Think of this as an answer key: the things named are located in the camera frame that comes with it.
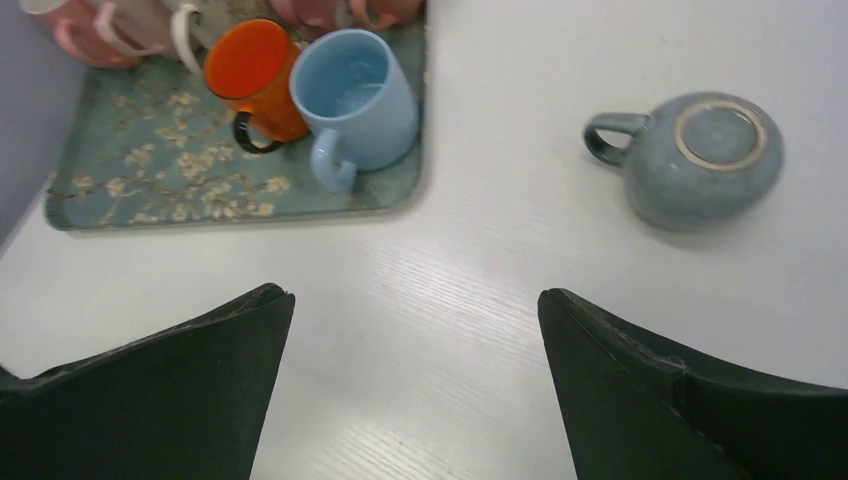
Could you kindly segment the orange mug black handle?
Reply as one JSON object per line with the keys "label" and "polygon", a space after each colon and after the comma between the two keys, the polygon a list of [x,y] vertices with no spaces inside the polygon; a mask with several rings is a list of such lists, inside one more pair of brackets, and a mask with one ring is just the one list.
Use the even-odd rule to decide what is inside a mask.
{"label": "orange mug black handle", "polygon": [[310,134],[289,89],[299,55],[283,26],[265,18],[238,23],[208,51],[204,83],[235,112],[233,135],[244,151],[271,153]]}

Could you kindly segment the light blue ribbed mug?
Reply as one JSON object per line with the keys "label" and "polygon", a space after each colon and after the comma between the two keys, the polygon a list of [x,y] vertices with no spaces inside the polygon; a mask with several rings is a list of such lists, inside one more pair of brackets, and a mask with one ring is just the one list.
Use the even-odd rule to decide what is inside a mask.
{"label": "light blue ribbed mug", "polygon": [[313,175],[336,195],[356,176],[386,168],[412,147],[420,127],[417,100],[389,44],[363,29],[343,29],[311,43],[296,60],[289,91],[314,141]]}

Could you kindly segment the smooth pink mug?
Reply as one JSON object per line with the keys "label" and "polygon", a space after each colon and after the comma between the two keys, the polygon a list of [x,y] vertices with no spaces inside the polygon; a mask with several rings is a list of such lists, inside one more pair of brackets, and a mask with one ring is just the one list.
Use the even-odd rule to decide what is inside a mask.
{"label": "smooth pink mug", "polygon": [[100,69],[128,69],[139,57],[118,52],[94,28],[96,10],[79,0],[19,0],[21,10],[43,23],[60,48],[74,59]]}

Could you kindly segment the faceted pink mug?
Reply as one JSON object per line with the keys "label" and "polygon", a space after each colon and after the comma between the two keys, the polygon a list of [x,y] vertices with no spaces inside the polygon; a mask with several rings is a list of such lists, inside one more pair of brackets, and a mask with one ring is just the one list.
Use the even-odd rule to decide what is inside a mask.
{"label": "faceted pink mug", "polygon": [[177,58],[171,37],[172,11],[158,0],[94,0],[97,34],[130,57]]}

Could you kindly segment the speckled dark pink mug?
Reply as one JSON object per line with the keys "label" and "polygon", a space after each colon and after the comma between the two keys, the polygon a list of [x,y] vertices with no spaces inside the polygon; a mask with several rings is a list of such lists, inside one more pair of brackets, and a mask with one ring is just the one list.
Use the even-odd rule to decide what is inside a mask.
{"label": "speckled dark pink mug", "polygon": [[270,0],[283,23],[296,30],[324,33],[351,24],[347,5],[336,0]]}

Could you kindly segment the salmon dotted mug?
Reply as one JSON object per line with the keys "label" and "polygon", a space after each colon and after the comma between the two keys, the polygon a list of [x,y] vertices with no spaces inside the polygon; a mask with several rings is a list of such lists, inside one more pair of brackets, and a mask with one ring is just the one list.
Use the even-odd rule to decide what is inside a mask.
{"label": "salmon dotted mug", "polygon": [[350,0],[349,4],[358,26],[379,31],[413,23],[425,2],[423,0]]}

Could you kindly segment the grey-blue round mug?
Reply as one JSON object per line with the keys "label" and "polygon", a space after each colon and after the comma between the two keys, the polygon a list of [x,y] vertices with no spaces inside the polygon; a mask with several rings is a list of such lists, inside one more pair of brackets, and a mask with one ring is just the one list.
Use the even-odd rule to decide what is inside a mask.
{"label": "grey-blue round mug", "polygon": [[785,160],[770,115],[723,92],[677,96],[647,114],[597,114],[583,140],[597,160],[621,170],[635,214],[664,231],[735,220],[769,193]]}

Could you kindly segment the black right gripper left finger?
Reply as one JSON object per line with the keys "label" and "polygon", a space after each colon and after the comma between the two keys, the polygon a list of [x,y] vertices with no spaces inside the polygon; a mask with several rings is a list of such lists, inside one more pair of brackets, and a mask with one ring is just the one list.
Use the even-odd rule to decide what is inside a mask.
{"label": "black right gripper left finger", "polygon": [[263,284],[31,378],[1,374],[5,479],[247,479],[295,296]]}

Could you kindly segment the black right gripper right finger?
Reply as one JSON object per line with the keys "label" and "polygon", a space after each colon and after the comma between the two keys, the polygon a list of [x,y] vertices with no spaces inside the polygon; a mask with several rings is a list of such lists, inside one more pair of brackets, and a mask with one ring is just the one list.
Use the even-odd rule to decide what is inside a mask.
{"label": "black right gripper right finger", "polygon": [[847,393],[673,341],[565,289],[538,318],[581,479],[843,479]]}

